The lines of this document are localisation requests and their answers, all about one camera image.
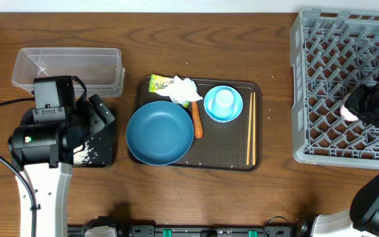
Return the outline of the white pink cup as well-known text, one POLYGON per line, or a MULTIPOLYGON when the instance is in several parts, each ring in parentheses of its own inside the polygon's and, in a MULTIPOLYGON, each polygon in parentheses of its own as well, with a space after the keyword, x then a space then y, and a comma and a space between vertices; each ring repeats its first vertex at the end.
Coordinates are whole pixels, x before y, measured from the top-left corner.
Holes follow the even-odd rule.
POLYGON ((354 121, 357 121, 359 118, 345 106, 345 102, 347 101, 350 95, 351 94, 349 93, 345 95, 344 98, 342 99, 342 104, 340 107, 340 115, 343 117, 344 120, 349 121, 349 122, 354 122, 354 121))

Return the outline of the light blue cup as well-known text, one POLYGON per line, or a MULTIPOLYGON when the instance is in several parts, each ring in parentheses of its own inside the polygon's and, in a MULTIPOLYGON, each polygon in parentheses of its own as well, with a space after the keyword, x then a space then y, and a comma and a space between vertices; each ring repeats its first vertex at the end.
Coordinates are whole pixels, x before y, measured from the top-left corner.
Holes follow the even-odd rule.
POLYGON ((217 91, 212 103, 212 112, 218 117, 227 117, 232 112, 234 94, 228 89, 217 91))

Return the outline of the light blue bowl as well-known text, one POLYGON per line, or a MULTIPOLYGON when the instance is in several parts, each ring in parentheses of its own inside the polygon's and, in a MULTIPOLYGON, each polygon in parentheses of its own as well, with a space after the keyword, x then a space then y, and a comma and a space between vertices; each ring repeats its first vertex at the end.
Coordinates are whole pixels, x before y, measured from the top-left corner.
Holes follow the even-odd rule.
POLYGON ((243 109, 243 99, 240 93, 230 86, 216 86, 210 89, 204 98, 204 108, 206 113, 215 121, 219 123, 227 123, 236 119, 243 109), (228 89, 234 94, 234 104, 232 105, 232 112, 227 117, 218 117, 212 112, 212 103, 217 91, 221 89, 228 89))

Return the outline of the dark blue plate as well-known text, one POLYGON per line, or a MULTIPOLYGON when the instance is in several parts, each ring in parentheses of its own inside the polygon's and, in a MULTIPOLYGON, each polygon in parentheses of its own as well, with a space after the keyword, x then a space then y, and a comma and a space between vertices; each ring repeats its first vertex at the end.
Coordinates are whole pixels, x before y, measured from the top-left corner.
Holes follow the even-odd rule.
POLYGON ((148 165, 163 166, 178 161, 189 151, 193 138, 193 123, 188 113, 168 101, 154 101, 140 107, 126 128, 130 153, 148 165))

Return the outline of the white rice pile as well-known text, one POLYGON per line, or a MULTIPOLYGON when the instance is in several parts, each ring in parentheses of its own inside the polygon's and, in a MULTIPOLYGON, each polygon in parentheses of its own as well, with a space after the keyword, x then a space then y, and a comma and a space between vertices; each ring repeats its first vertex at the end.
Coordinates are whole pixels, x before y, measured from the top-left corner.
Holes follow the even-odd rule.
POLYGON ((93 152, 93 148, 90 147, 88 141, 84 145, 81 145, 74 149, 75 167, 83 167, 85 165, 91 164, 93 159, 95 159, 95 153, 93 152))

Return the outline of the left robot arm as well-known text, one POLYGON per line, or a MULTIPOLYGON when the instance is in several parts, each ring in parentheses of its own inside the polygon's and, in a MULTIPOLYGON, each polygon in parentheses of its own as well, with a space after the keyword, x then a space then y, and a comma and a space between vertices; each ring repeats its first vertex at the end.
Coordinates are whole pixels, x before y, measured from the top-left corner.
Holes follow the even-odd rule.
POLYGON ((34 80, 35 107, 8 140, 18 170, 21 236, 66 236, 68 191, 73 167, 113 163, 116 117, 94 94, 80 97, 77 76, 34 80))

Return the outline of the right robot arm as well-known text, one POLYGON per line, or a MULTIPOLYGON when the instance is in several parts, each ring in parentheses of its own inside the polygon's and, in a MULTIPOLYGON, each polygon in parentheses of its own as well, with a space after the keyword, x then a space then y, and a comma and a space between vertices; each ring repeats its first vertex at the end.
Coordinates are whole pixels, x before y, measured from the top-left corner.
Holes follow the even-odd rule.
MULTIPOLYGON (((379 127, 379 76, 373 87, 361 84, 344 97, 341 115, 379 127)), ((297 236, 379 236, 379 174, 363 186, 348 210, 319 215, 297 227, 297 236)))

